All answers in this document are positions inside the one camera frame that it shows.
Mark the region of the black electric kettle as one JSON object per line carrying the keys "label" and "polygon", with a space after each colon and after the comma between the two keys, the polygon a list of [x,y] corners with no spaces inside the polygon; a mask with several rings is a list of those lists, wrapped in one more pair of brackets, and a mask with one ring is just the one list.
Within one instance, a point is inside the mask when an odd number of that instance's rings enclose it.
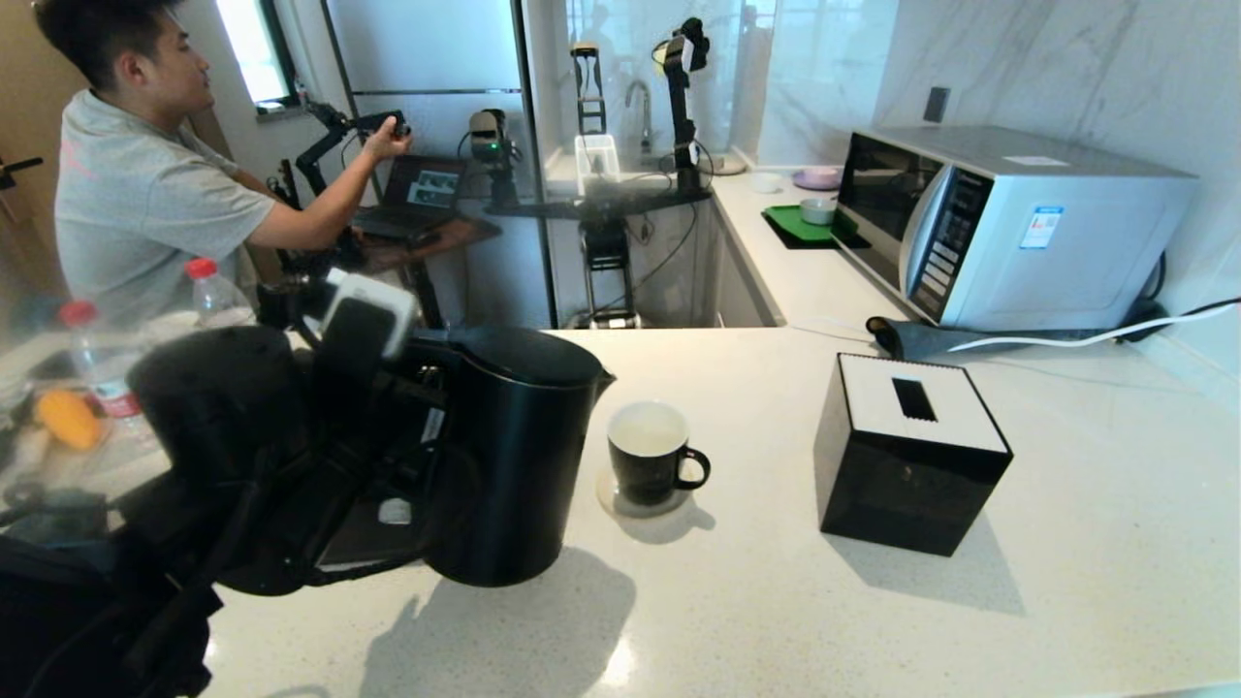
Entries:
{"label": "black electric kettle", "polygon": [[422,332],[405,358],[446,371],[427,564],[472,587],[546,571],[562,551],[594,402],[616,378],[585,347],[525,328]]}

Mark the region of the black jointed arm behind glass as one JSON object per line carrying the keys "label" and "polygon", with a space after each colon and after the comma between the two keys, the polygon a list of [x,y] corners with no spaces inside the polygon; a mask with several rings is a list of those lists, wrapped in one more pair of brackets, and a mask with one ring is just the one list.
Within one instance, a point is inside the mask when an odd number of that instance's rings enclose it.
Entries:
{"label": "black jointed arm behind glass", "polygon": [[702,190],[699,169],[697,127],[688,104],[690,75],[709,63],[710,40],[701,17],[688,17],[671,37],[652,48],[652,62],[666,79],[673,124],[673,160],[678,174],[678,193],[688,195]]}

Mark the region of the brown wooden desk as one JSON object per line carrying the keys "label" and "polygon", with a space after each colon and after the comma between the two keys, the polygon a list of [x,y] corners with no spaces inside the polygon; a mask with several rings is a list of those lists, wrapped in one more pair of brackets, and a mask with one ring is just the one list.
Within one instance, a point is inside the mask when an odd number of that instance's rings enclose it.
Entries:
{"label": "brown wooden desk", "polygon": [[443,330],[446,320],[433,282],[429,278],[429,257],[470,243],[488,241],[501,235],[501,230],[483,219],[458,215],[437,226],[412,236],[385,238],[372,233],[343,233],[338,243],[323,255],[328,265],[362,274],[393,272],[400,286],[419,301],[422,318],[432,330]]}

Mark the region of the black mug white inside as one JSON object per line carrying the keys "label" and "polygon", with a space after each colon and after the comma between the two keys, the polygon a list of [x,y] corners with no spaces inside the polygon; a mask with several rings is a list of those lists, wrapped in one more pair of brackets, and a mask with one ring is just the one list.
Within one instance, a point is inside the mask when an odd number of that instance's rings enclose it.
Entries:
{"label": "black mug white inside", "polygon": [[620,407],[606,428],[620,496],[652,507],[706,486],[714,465],[688,443],[689,437],[686,415],[670,402],[644,400]]}

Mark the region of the clear water bottle red cap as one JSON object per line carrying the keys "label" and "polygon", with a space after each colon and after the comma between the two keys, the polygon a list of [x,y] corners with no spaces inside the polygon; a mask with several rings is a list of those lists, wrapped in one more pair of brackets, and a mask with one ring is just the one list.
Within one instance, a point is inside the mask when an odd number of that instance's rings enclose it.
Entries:
{"label": "clear water bottle red cap", "polygon": [[248,297],[240,287],[220,274],[213,260],[192,258],[182,265],[182,270],[192,282],[192,306],[199,314],[196,327],[200,330],[220,330],[257,322]]}

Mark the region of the black laptop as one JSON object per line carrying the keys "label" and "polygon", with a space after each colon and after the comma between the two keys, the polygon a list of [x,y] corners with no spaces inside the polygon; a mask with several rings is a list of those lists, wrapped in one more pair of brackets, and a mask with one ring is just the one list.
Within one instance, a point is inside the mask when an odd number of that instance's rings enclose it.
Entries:
{"label": "black laptop", "polygon": [[416,238],[455,216],[467,171],[462,159],[395,158],[380,202],[359,210],[352,226],[379,238]]}

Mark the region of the black stand with crossbar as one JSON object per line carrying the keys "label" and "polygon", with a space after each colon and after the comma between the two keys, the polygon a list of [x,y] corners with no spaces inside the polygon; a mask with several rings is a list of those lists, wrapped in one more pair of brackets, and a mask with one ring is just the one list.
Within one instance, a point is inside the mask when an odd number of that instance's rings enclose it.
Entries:
{"label": "black stand with crossbar", "polygon": [[[637,309],[637,291],[652,281],[680,248],[688,242],[697,224],[697,215],[691,219],[686,233],[678,247],[656,265],[640,281],[633,281],[630,237],[628,220],[632,216],[644,216],[647,212],[690,205],[696,207],[714,195],[710,188],[691,188],[679,190],[673,188],[656,193],[624,184],[604,185],[594,193],[582,194],[568,202],[522,204],[513,199],[503,202],[493,197],[484,211],[489,215],[522,219],[562,219],[578,224],[578,236],[585,255],[585,283],[587,292],[587,327],[589,330],[640,330],[644,320]],[[593,276],[599,272],[619,272],[623,292],[614,301],[599,303],[594,301]]]}

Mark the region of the orange fruit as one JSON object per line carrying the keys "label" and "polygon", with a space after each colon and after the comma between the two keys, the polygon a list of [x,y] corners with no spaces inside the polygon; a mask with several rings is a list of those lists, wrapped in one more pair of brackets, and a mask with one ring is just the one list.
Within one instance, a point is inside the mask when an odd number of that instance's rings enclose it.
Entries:
{"label": "orange fruit", "polygon": [[71,448],[89,451],[102,441],[102,425],[81,394],[50,390],[40,394],[34,411],[40,424]]}

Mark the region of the person in grey shirt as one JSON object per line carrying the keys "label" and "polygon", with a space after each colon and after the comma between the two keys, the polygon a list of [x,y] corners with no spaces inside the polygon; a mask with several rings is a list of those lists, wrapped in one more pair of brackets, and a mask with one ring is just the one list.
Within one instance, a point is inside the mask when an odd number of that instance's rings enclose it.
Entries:
{"label": "person in grey shirt", "polygon": [[177,0],[34,0],[43,37],[84,75],[65,107],[53,220],[74,301],[137,325],[192,297],[185,266],[216,262],[236,279],[248,243],[333,247],[381,161],[408,152],[393,118],[304,210],[280,202],[201,142],[189,118],[213,106],[208,63],[177,22]]}

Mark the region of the tall black rack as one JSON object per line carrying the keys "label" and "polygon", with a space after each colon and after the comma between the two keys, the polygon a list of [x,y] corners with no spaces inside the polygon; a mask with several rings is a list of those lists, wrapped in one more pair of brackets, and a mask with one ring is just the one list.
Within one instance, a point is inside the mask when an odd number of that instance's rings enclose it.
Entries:
{"label": "tall black rack", "polygon": [[573,65],[578,133],[581,137],[604,134],[608,125],[599,47],[596,43],[573,43],[570,58]]}

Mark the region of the grey refrigerator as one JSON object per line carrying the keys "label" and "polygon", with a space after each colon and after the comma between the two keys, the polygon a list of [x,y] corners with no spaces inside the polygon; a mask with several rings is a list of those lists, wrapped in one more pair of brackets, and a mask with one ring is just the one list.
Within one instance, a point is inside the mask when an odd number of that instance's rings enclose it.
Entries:
{"label": "grey refrigerator", "polygon": [[[323,0],[338,66],[354,111],[403,111],[412,150],[472,155],[468,122],[504,111],[522,202],[542,195],[519,0]],[[429,282],[441,318],[455,325],[553,325],[547,227],[496,217],[500,233],[424,261],[410,278]]]}

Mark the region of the chrome faucet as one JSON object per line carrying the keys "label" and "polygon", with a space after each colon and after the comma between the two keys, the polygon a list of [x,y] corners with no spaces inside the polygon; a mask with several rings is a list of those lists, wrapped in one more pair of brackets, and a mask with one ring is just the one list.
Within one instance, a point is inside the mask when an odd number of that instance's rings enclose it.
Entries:
{"label": "chrome faucet", "polygon": [[652,158],[654,155],[654,145],[652,145],[652,89],[645,79],[633,79],[625,87],[624,106],[625,108],[638,108],[640,113],[640,119],[637,122],[639,154],[643,158]]}

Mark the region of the window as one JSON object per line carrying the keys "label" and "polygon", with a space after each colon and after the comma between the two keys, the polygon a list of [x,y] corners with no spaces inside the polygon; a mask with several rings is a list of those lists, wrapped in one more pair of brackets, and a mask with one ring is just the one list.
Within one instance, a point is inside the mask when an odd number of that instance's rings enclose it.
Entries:
{"label": "window", "polygon": [[244,83],[259,114],[300,106],[297,67],[276,0],[213,0]]}

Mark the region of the green mat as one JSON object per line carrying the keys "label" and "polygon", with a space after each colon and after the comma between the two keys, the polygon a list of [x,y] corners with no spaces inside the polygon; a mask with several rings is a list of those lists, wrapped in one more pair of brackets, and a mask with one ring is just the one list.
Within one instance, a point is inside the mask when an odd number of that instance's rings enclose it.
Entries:
{"label": "green mat", "polygon": [[865,238],[844,229],[838,230],[834,224],[805,222],[798,205],[764,207],[761,216],[788,250],[866,250],[872,247]]}

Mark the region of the black tissue box white lid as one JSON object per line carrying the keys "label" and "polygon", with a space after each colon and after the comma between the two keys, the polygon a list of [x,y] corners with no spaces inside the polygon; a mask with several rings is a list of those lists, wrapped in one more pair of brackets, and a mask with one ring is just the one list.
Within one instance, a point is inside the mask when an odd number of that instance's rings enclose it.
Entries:
{"label": "black tissue box white lid", "polygon": [[823,533],[953,556],[1011,460],[965,369],[833,361],[812,443]]}

